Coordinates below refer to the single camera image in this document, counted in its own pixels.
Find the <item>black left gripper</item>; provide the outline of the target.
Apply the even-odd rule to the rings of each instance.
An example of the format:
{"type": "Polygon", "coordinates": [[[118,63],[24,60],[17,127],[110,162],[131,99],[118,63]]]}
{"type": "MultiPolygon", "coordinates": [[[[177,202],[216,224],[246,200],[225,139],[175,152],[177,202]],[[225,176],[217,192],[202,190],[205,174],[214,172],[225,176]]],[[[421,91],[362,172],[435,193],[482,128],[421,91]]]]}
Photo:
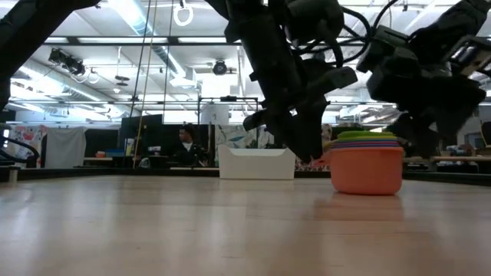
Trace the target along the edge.
{"type": "Polygon", "coordinates": [[[266,126],[303,162],[323,154],[321,120],[330,104],[325,95],[358,81],[337,37],[344,24],[338,0],[206,0],[228,24],[226,40],[240,40],[264,95],[266,126]],[[336,67],[303,61],[293,46],[325,41],[336,67]]]}

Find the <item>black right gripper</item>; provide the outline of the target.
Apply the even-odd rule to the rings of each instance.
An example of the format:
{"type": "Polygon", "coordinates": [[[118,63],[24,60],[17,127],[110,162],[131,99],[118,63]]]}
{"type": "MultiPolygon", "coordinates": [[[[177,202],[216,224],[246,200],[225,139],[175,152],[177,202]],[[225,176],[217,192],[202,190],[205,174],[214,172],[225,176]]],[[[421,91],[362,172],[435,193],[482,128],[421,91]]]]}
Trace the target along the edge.
{"type": "Polygon", "coordinates": [[[372,99],[393,103],[401,115],[387,127],[406,157],[429,159],[440,138],[454,136],[486,97],[478,81],[453,74],[443,60],[480,25],[430,25],[407,35],[386,26],[375,28],[357,69],[371,72],[372,99]]]}

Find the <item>green measuring cup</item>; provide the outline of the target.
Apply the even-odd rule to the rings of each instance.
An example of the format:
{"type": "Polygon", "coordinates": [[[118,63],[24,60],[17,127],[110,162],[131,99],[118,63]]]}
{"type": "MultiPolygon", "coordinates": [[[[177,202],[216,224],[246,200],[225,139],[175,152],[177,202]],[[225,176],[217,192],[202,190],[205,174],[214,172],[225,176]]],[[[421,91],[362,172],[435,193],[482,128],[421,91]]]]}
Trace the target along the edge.
{"type": "Polygon", "coordinates": [[[371,131],[346,131],[339,133],[338,140],[375,140],[375,139],[395,139],[396,136],[391,132],[375,133],[371,131]]]}

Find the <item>blue measuring cup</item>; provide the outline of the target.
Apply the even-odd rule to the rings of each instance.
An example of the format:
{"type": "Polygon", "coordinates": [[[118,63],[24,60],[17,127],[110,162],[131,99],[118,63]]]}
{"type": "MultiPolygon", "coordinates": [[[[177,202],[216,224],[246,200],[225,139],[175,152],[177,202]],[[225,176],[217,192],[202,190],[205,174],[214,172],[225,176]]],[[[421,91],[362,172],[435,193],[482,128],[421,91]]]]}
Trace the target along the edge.
{"type": "Polygon", "coordinates": [[[385,149],[385,148],[400,148],[398,144],[341,144],[332,145],[331,149],[385,149]]]}

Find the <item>orange measuring cup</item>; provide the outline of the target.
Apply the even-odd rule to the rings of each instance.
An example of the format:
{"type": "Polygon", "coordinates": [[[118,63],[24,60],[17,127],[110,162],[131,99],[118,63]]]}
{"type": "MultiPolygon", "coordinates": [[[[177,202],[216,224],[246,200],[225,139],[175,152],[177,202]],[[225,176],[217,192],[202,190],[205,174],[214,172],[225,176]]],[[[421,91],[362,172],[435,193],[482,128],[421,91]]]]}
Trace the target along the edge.
{"type": "Polygon", "coordinates": [[[331,149],[313,166],[328,166],[338,192],[391,196],[402,186],[404,151],[400,147],[331,149]]]}

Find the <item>white plastic basket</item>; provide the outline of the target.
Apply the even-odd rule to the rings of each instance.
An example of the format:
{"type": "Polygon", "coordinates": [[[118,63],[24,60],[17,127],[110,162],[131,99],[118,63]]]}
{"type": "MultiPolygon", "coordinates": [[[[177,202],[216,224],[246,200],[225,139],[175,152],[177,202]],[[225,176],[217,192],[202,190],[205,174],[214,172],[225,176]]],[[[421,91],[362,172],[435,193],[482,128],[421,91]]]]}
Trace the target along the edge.
{"type": "Polygon", "coordinates": [[[219,145],[221,179],[292,180],[295,154],[290,149],[233,149],[219,145]]]}

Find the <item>wooden background table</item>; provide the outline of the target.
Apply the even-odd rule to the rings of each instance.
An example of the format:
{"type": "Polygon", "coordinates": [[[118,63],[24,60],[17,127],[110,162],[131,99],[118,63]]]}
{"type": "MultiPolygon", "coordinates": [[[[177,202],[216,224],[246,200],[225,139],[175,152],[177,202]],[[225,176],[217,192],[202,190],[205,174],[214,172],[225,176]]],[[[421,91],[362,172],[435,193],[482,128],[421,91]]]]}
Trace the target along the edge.
{"type": "Polygon", "coordinates": [[[491,162],[491,156],[434,156],[428,159],[419,156],[404,157],[405,163],[421,163],[421,162],[491,162]]]}

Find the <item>person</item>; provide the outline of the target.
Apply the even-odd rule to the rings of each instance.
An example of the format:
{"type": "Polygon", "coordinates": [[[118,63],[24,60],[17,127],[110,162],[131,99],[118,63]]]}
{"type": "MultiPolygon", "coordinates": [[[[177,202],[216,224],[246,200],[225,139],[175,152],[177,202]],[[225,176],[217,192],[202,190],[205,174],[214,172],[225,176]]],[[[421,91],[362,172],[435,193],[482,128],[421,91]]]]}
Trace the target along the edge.
{"type": "Polygon", "coordinates": [[[208,165],[205,150],[195,141],[194,129],[190,124],[179,129],[179,142],[173,148],[173,158],[183,166],[205,167],[208,165]]]}

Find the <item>black partition panel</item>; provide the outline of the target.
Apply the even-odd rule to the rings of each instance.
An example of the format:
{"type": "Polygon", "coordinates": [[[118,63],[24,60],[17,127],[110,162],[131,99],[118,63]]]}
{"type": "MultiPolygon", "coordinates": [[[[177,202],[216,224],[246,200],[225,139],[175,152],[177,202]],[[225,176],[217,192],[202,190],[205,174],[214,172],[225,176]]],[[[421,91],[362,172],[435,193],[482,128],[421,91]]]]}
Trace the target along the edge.
{"type": "Polygon", "coordinates": [[[125,152],[123,167],[137,166],[143,158],[153,155],[151,148],[160,147],[162,122],[162,114],[122,119],[119,142],[125,152]]]}

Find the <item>black overhead light bar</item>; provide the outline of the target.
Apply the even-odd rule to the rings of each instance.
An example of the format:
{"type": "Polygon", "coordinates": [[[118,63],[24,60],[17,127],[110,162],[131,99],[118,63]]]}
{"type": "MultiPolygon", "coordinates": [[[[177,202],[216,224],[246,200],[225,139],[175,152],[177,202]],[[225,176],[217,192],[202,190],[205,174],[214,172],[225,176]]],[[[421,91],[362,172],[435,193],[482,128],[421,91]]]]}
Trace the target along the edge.
{"type": "Polygon", "coordinates": [[[224,46],[241,45],[240,40],[228,42],[225,37],[191,37],[191,36],[52,36],[44,45],[50,46],[224,46]]]}

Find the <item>black track spotlights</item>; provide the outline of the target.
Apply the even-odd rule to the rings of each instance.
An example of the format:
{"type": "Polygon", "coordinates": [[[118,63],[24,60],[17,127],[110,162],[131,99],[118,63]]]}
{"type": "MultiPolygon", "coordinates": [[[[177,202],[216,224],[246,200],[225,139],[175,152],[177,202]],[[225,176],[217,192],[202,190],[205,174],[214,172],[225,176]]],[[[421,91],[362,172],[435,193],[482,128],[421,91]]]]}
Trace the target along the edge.
{"type": "Polygon", "coordinates": [[[76,57],[69,54],[65,54],[61,49],[53,48],[48,57],[48,60],[52,64],[64,68],[66,71],[74,76],[82,76],[86,72],[82,60],[77,59],[76,57]]]}

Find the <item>grey cloth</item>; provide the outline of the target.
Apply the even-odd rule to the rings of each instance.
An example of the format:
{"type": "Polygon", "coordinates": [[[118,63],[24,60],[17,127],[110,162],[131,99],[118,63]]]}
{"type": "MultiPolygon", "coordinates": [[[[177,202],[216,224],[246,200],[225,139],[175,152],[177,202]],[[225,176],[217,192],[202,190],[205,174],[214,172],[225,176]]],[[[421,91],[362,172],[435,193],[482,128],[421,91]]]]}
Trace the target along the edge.
{"type": "Polygon", "coordinates": [[[46,137],[46,169],[73,169],[84,164],[86,137],[84,127],[48,128],[46,137]]]}

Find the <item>floral cloth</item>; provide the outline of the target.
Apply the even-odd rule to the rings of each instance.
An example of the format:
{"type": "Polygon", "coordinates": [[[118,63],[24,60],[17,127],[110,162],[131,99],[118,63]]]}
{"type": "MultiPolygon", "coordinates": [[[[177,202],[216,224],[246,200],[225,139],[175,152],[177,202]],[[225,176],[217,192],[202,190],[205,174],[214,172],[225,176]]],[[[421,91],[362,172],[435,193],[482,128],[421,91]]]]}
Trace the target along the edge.
{"type": "MultiPolygon", "coordinates": [[[[10,139],[26,143],[29,146],[35,148],[39,157],[36,160],[35,168],[42,167],[42,161],[45,154],[43,153],[43,145],[45,145],[46,127],[39,126],[15,126],[10,130],[8,137],[10,139]]],[[[27,159],[33,155],[33,152],[23,146],[8,142],[6,152],[19,159],[27,159]]]]}

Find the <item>black background rig frame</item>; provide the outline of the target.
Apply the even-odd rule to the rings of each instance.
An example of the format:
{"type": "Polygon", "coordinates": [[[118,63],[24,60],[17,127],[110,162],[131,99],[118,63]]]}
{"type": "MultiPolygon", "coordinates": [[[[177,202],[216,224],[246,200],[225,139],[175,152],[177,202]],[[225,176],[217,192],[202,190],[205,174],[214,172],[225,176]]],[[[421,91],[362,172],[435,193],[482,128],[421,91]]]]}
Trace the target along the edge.
{"type": "Polygon", "coordinates": [[[257,111],[259,102],[256,97],[199,97],[197,104],[198,124],[208,130],[208,147],[218,159],[215,142],[215,125],[242,125],[243,120],[257,111]]]}

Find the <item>black metal table frame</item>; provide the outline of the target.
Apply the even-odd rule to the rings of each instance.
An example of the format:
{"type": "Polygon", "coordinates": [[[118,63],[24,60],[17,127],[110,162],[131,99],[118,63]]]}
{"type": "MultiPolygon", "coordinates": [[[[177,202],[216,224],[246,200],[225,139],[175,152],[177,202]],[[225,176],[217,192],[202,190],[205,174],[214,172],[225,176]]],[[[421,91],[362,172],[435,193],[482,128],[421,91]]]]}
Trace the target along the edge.
{"type": "MultiPolygon", "coordinates": [[[[16,166],[0,166],[0,182],[9,181],[11,171],[17,180],[56,179],[85,176],[178,176],[219,177],[219,170],[210,168],[190,169],[122,169],[122,168],[75,168],[75,169],[20,169],[16,166]]],[[[408,171],[403,179],[424,182],[446,182],[491,188],[491,174],[408,171]]]]}

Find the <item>silver air duct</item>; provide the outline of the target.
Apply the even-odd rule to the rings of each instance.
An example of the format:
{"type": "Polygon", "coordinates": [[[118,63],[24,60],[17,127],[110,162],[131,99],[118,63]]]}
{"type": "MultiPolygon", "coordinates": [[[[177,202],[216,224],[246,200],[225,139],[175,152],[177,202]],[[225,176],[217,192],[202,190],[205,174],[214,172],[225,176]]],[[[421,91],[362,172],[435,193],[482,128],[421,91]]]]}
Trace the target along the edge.
{"type": "Polygon", "coordinates": [[[115,99],[103,94],[85,84],[55,70],[55,66],[45,66],[34,60],[27,60],[19,69],[19,72],[27,74],[36,90],[46,94],[60,97],[62,94],[68,98],[68,94],[76,100],[91,101],[115,101],[115,99]]]}

